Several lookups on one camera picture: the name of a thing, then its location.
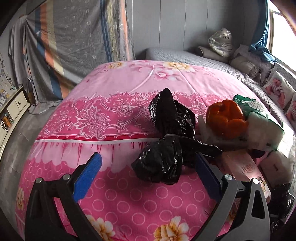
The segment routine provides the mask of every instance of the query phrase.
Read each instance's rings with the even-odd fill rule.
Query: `gray quilted blanket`
[[[149,48],[146,51],[147,60],[158,60],[158,61],[173,61],[181,62],[185,64],[193,64],[207,68],[218,69],[224,72],[227,72],[241,82],[243,82],[250,90],[252,90],[266,108],[270,111],[272,116],[279,122],[281,125],[283,122],[287,123],[289,127],[292,128],[290,122],[286,118],[283,111],[266,95],[266,93],[261,89],[260,85],[250,79],[246,74],[242,74],[240,71],[230,66],[229,64],[222,63],[216,60],[203,58],[195,54],[185,52],[185,51],[175,51],[168,50],[163,48]]]

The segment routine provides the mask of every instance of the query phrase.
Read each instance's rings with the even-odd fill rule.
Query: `orange bell pepper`
[[[234,139],[246,132],[248,122],[241,108],[232,100],[223,100],[209,106],[206,124],[224,139]]]

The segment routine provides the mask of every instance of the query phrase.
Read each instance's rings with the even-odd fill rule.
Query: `pink floral bedsheet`
[[[215,201],[194,170],[184,167],[179,182],[169,186],[143,182],[131,169],[142,149],[160,137],[148,105],[166,87],[196,116],[236,94],[257,99],[238,79],[219,70],[160,61],[98,66],[56,108],[30,151],[15,209],[22,237],[35,179],[71,174],[94,152],[102,155],[102,168],[79,205],[104,241],[188,241],[195,235]],[[73,234],[58,199],[56,204]],[[220,234],[228,229],[226,222]]]

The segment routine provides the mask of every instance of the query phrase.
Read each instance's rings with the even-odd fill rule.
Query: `hanging blanket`
[[[47,0],[16,24],[10,53],[36,103],[62,100],[99,64],[133,59],[125,0]]]

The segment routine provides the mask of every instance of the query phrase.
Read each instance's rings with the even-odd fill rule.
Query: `green plastic bag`
[[[261,115],[269,119],[270,121],[274,122],[278,126],[280,126],[280,124],[276,121],[276,119],[272,115],[267,113],[263,105],[259,103],[257,100],[251,99],[249,97],[243,97],[241,95],[235,95],[232,100],[239,105],[239,107],[242,109],[242,112],[246,118],[249,117],[250,112],[255,112],[258,115]]]
[[[262,151],[276,150],[284,130],[263,104],[241,95],[234,96],[232,100],[238,104],[249,122],[248,147]]]

